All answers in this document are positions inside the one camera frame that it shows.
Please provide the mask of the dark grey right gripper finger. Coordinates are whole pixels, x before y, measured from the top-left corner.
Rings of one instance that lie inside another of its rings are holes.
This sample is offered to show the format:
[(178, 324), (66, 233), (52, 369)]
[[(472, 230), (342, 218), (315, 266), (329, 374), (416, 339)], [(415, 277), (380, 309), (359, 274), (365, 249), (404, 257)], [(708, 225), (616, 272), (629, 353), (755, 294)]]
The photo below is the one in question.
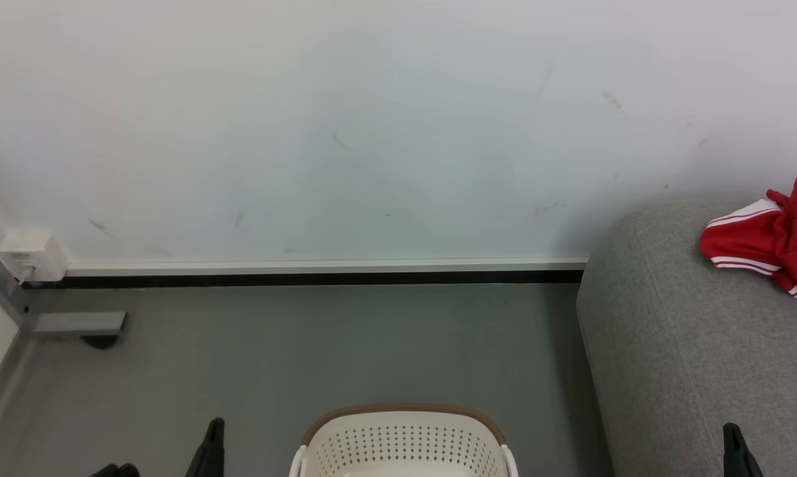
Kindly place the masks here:
[(724, 476), (762, 477), (761, 467), (759, 467), (755, 456), (751, 453), (740, 426), (735, 423), (726, 423), (722, 431)]

